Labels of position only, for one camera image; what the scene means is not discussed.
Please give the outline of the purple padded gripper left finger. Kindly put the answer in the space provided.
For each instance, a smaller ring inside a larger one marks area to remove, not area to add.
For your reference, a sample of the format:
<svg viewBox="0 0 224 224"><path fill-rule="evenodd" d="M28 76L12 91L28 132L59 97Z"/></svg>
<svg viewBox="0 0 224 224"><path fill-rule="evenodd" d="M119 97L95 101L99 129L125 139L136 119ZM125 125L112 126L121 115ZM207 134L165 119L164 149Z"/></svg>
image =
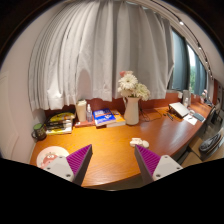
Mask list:
<svg viewBox="0 0 224 224"><path fill-rule="evenodd" d="M67 157L57 157L44 170L81 186L92 154L92 145L87 145Z"/></svg>

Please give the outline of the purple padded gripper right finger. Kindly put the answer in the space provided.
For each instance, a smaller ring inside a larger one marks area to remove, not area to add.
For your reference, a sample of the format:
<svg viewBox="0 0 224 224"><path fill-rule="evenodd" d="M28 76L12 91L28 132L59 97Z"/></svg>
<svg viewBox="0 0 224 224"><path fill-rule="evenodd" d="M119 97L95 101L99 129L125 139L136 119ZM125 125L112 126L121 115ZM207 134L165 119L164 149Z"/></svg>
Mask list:
<svg viewBox="0 0 224 224"><path fill-rule="evenodd" d="M159 156L140 145L135 146L134 154L145 185L182 169L170 156Z"/></svg>

